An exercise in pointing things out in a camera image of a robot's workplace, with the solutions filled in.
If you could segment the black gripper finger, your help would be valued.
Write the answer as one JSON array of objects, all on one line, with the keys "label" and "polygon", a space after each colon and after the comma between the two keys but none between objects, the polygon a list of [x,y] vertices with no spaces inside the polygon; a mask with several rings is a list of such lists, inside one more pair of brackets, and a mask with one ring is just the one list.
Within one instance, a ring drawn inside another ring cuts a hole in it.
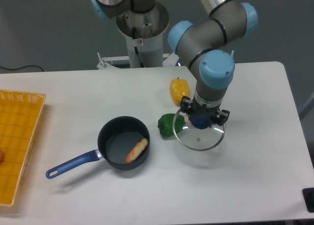
[{"label": "black gripper finger", "polygon": [[229,115],[230,111],[228,110],[218,110],[213,117],[213,123],[218,126],[223,126],[228,121]]},{"label": "black gripper finger", "polygon": [[191,99],[187,96],[183,96],[180,102],[180,110],[182,113],[187,113],[189,111],[191,104]]}]

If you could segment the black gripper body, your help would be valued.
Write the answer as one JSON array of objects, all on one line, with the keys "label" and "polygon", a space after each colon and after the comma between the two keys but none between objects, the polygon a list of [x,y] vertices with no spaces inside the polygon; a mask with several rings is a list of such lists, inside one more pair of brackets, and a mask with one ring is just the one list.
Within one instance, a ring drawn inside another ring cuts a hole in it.
[{"label": "black gripper body", "polygon": [[201,96],[194,96],[190,105],[188,118],[193,120],[196,117],[203,117],[213,119],[218,115],[220,107],[220,99],[210,101],[202,98]]}]

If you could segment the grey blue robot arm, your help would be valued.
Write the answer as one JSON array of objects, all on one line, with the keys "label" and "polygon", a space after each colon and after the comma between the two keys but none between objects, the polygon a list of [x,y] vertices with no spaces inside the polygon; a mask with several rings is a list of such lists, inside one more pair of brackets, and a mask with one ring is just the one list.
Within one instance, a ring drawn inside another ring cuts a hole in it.
[{"label": "grey blue robot arm", "polygon": [[[162,36],[169,24],[166,8],[156,0],[90,0],[103,20],[115,18],[127,43],[132,68],[160,67],[163,63]],[[181,112],[192,125],[206,129],[223,125],[229,118],[220,105],[231,83],[235,62],[222,51],[229,42],[253,32],[258,24],[255,8],[236,0],[200,0],[209,19],[199,26],[189,21],[174,25],[167,41],[196,79],[193,99],[180,100]]]}]

